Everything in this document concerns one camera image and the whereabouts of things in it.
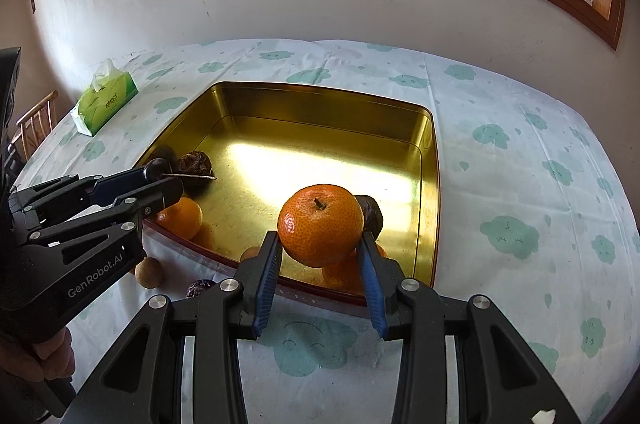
white wall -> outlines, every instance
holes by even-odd
[[[353,39],[497,71],[580,112],[640,214],[640,0],[617,52],[545,0],[36,0],[50,65],[71,94],[110,55],[209,39]]]
[[[16,129],[15,121],[52,90],[57,89],[60,92],[56,106],[62,115],[69,110],[71,102],[42,51],[35,24],[31,19],[30,0],[0,0],[0,25],[0,48],[22,48],[20,74],[15,89],[14,115],[9,124],[11,136]]]

silver bolt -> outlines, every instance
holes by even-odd
[[[402,280],[402,283],[400,283],[400,286],[404,290],[408,290],[409,292],[414,292],[420,288],[420,282],[418,282],[413,278],[407,278]]]
[[[164,296],[158,295],[153,296],[149,299],[149,306],[153,309],[161,309],[166,305],[166,298]]]
[[[233,278],[225,279],[220,282],[220,290],[223,290],[225,292],[233,292],[239,286],[240,286],[240,283],[238,283],[238,280]]]
[[[489,301],[489,298],[486,298],[484,296],[474,297],[473,303],[476,308],[479,308],[482,310],[487,309],[491,306],[491,301]]]

gold tray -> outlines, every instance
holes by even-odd
[[[427,109],[325,87],[220,82],[180,114],[139,163],[162,146],[178,156],[207,153],[218,178],[194,197],[212,231],[209,249],[161,230],[200,254],[237,266],[246,248],[276,228],[287,198],[307,185],[337,184],[378,201],[384,216],[378,242],[407,276],[433,285],[440,183]],[[320,269],[286,253],[280,275],[307,291],[329,290]]]

human hand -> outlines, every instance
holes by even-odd
[[[19,344],[0,338],[0,368],[9,374],[33,382],[70,377],[76,370],[71,349],[71,332],[63,328],[49,341],[34,344],[38,358],[30,356]]]

white tablecloth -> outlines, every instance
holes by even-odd
[[[640,360],[640,237],[607,155],[571,108],[481,68],[350,41],[204,42],[115,62],[140,93],[93,138],[66,116],[18,188],[130,168],[220,80],[305,83],[420,104],[433,113],[438,138],[437,292],[491,297],[583,422],[599,422],[624,390]],[[145,232],[146,251],[170,271],[162,288],[147,291],[126,275],[71,322],[77,388],[149,296],[179,299],[192,280],[230,273],[171,247]],[[389,422],[399,352],[367,320],[276,297],[265,336],[239,345],[249,421]],[[183,399],[188,407],[187,389]]]

